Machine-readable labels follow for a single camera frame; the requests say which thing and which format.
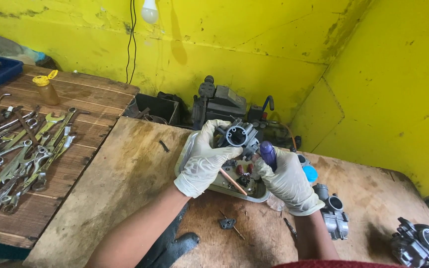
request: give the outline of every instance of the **aluminum tray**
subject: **aluminum tray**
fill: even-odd
[[[180,154],[180,157],[178,158],[178,161],[176,161],[175,165],[175,174],[178,176],[186,162],[188,161],[188,158],[190,158],[191,149],[193,148],[194,139],[199,134],[199,131],[194,131],[191,133],[191,135],[188,137],[183,150]],[[243,165],[244,168],[247,167],[247,165],[251,162],[247,161],[238,161],[238,165]],[[239,175],[235,173],[236,167],[229,166],[230,170],[225,170],[227,174],[231,176],[233,179],[239,178]],[[214,180],[214,182],[208,187],[208,189],[224,193],[230,196],[234,196],[237,198],[242,198],[251,202],[261,203],[266,201],[266,199],[269,197],[269,191],[266,189],[266,186],[263,182],[256,183],[254,180],[251,180],[251,182],[248,184],[247,187],[245,187],[245,191],[247,192],[248,196],[243,195],[242,193],[238,192],[236,188],[233,186],[230,189],[228,189],[229,181],[224,178],[224,176],[220,173],[218,173],[218,176]]]

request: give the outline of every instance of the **carburetor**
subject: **carburetor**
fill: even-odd
[[[337,197],[337,194],[333,194],[329,197],[329,189],[325,184],[316,184],[312,186],[314,192],[319,196],[321,201],[324,201],[325,207],[320,209],[320,213],[324,218],[325,225],[327,225],[327,231],[330,233],[332,240],[347,239],[349,234],[349,217],[343,212],[344,204]]]
[[[218,141],[218,147],[242,147],[242,157],[246,157],[246,161],[251,160],[251,157],[259,149],[259,140],[256,138],[257,130],[253,124],[243,123],[241,118],[235,121],[228,127],[227,130],[218,127],[217,130],[222,137]]]
[[[401,224],[390,240],[393,255],[403,265],[429,268],[429,225],[412,224],[402,217],[398,221]]]

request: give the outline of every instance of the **yellow wall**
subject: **yellow wall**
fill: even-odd
[[[429,1],[373,1],[293,129],[302,150],[401,171],[429,196]]]
[[[132,84],[142,93],[178,94],[191,106],[210,74],[248,102],[272,94],[270,119],[289,123],[370,0],[158,0],[155,25],[141,19],[143,3],[135,2]],[[125,82],[129,3],[0,1],[0,35],[47,53],[63,70]]]

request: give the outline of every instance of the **white glove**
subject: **white glove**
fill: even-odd
[[[194,140],[190,159],[175,179],[175,185],[187,197],[197,198],[203,193],[218,175],[224,162],[233,159],[243,152],[241,147],[222,147],[212,149],[216,128],[226,129],[231,122],[208,120]]]
[[[289,213],[294,216],[311,215],[323,208],[325,203],[314,193],[297,155],[277,147],[274,147],[274,150],[277,161],[276,172],[273,172],[260,157],[254,162],[254,169],[263,179],[266,188],[284,201]]]

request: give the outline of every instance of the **white light bulb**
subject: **white light bulb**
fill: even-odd
[[[142,7],[142,18],[144,21],[154,24],[158,20],[158,10],[155,0],[145,0]]]

